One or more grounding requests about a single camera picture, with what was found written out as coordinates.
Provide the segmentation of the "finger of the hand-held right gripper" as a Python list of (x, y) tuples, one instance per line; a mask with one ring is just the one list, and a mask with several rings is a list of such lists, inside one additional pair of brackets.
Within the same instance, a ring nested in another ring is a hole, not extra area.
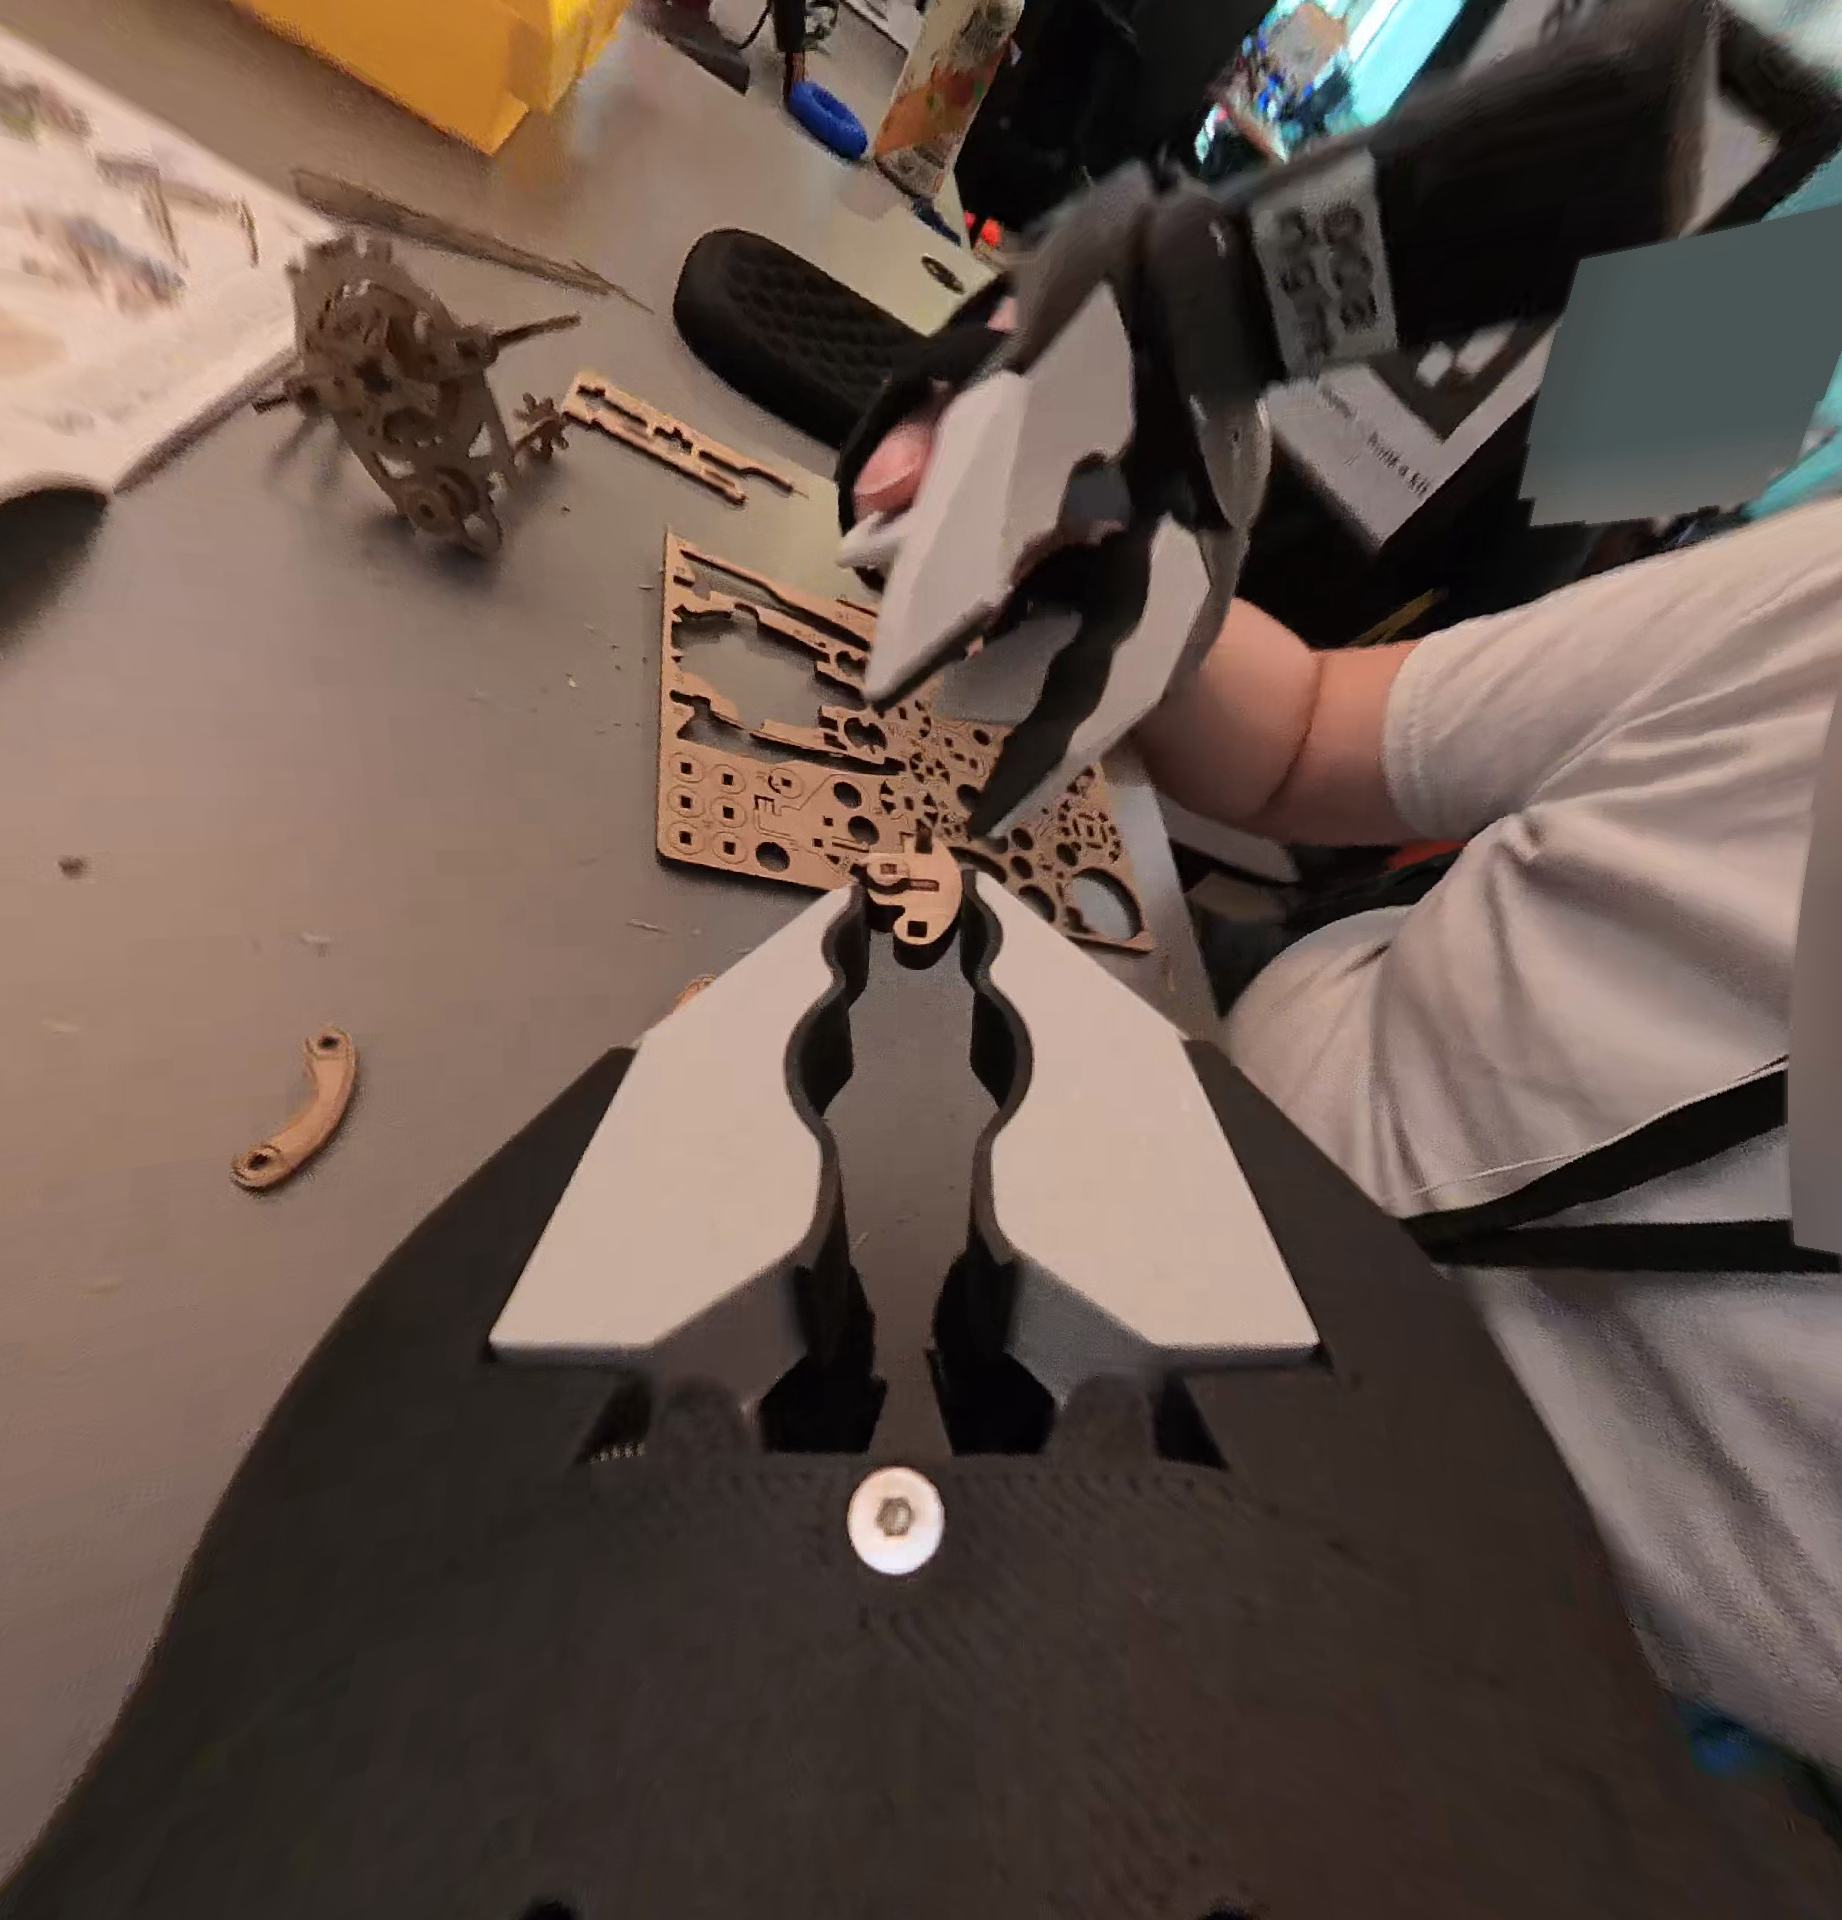
[(1012, 668), (1037, 642), (1045, 668), (969, 811), (976, 837), (1004, 837), (1047, 811), (1202, 659), (1247, 545), (1247, 534), (1190, 534), (1160, 516), (1053, 550), (1030, 574), (981, 653)]
[(1060, 534), (1072, 478), (1120, 460), (1132, 433), (1134, 361), (1105, 280), (1025, 365), (998, 361), (941, 410), (887, 557), (870, 703), (989, 628)]

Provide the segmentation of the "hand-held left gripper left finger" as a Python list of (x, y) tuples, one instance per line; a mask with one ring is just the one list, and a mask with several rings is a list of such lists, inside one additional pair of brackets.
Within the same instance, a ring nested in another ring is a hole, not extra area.
[(496, 1360), (704, 1379), (747, 1417), (881, 1412), (828, 1125), (868, 971), (849, 886), (640, 1037), (493, 1320)]

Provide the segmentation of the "laser-cut plywood sheet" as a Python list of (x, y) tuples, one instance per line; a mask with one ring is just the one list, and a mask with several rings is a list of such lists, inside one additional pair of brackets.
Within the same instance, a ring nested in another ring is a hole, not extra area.
[[(755, 639), (814, 692), (814, 721), (746, 718), (712, 659)], [(665, 864), (833, 891), (919, 829), (1004, 883), (1080, 943), (1149, 954), (1158, 939), (1096, 762), (1025, 826), (972, 831), (1008, 728), (941, 710), (941, 678), (893, 707), (861, 700), (876, 614), (776, 583), (665, 530), (654, 855)]]

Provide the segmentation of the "small round wooden part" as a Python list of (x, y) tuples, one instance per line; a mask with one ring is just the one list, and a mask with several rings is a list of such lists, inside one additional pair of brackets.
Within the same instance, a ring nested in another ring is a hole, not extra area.
[(858, 871), (872, 924), (889, 932), (904, 954), (926, 957), (958, 932), (963, 878), (949, 844), (913, 842), (880, 852)]

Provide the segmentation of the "person's right forearm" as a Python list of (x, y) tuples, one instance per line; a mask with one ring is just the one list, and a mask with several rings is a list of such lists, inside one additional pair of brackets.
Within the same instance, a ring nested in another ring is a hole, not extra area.
[(1173, 804), (1281, 846), (1413, 837), (1384, 762), (1415, 639), (1312, 647), (1238, 597), (1202, 659), (1149, 710), (1134, 751)]

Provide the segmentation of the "partly built wooden model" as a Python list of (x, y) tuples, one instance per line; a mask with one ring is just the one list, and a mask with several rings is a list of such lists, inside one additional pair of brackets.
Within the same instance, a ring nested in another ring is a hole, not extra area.
[(517, 327), (468, 324), (371, 236), (334, 236), (289, 266), (295, 359), (253, 400), (334, 423), (342, 444), (418, 534), (478, 557), (501, 550), (496, 494), (517, 457), (568, 442), (560, 406), (526, 397), (517, 436), (490, 373), (505, 349), (579, 327), (579, 314)]

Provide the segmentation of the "person's right hand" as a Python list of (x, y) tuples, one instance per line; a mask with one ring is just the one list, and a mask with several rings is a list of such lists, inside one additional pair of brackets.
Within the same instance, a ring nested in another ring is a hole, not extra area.
[(913, 506), (924, 478), (932, 463), (936, 416), (910, 415), (899, 419), (861, 463), (851, 490), (858, 520), (899, 516)]

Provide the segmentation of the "computer screen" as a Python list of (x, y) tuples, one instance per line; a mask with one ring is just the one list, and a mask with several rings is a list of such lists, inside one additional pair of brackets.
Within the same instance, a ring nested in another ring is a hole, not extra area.
[(1199, 176), (1384, 118), (1425, 74), (1466, 4), (1272, 4), (1190, 138)]

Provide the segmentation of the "black textured rounded object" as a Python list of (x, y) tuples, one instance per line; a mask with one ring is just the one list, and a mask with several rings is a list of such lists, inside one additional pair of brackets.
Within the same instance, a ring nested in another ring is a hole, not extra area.
[(979, 368), (1008, 295), (1001, 274), (926, 333), (764, 233), (718, 226), (681, 269), (673, 324), (743, 400), (844, 453), (861, 428), (924, 415)]

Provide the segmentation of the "curved wooden part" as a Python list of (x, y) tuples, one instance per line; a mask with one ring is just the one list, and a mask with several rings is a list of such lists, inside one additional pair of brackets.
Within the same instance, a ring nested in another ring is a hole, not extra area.
[(306, 1173), (340, 1132), (360, 1090), (360, 1043), (340, 1026), (313, 1030), (303, 1043), (306, 1104), (253, 1141), (232, 1164), (241, 1189), (275, 1189)]

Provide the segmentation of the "colourful printed carton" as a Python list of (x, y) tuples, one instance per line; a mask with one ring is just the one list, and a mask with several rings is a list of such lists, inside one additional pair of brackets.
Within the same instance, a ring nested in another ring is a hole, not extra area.
[(936, 201), (986, 92), (1008, 63), (1025, 4), (926, 4), (895, 92), (870, 138), (876, 167)]

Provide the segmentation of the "person in white shirt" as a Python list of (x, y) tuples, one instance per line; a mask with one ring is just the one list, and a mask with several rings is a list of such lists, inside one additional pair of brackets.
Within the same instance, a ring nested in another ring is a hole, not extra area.
[[(1238, 996), (1245, 1076), (1390, 1215), (1500, 1202), (1778, 1067), (1842, 499), (1427, 637), (1399, 820), (1463, 857)], [(1842, 1284), (1460, 1272), (1672, 1693), (1842, 1786)]]

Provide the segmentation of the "dark flat strip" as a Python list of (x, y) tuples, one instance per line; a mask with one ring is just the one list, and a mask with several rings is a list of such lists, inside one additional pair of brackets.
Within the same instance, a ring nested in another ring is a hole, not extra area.
[(576, 294), (625, 300), (637, 311), (654, 314), (654, 304), (650, 304), (625, 282), (599, 274), (587, 263), (526, 249), (493, 231), (461, 225), (421, 206), (397, 201), (371, 186), (363, 186), (360, 179), (320, 175), (313, 167), (293, 167), (289, 186), (313, 213), (346, 226), (376, 231), (380, 236), (405, 236), (408, 243), (418, 243), (425, 249), (468, 255), (488, 266), (509, 269), (515, 274), (571, 286)]

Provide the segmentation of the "printed instruction sheet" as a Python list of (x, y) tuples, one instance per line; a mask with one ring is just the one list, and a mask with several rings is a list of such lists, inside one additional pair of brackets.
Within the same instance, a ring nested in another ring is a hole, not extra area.
[(0, 506), (117, 494), (253, 400), (330, 233), (0, 27)]

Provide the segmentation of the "wooden strip frame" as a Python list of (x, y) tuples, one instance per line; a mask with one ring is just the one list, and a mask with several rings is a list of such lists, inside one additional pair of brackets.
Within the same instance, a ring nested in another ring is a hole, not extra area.
[(704, 436), (690, 419), (627, 393), (599, 370), (575, 378), (571, 389), (560, 397), (560, 416), (690, 478), (732, 508), (747, 501), (747, 483), (764, 483), (786, 494), (801, 491), (788, 469)]

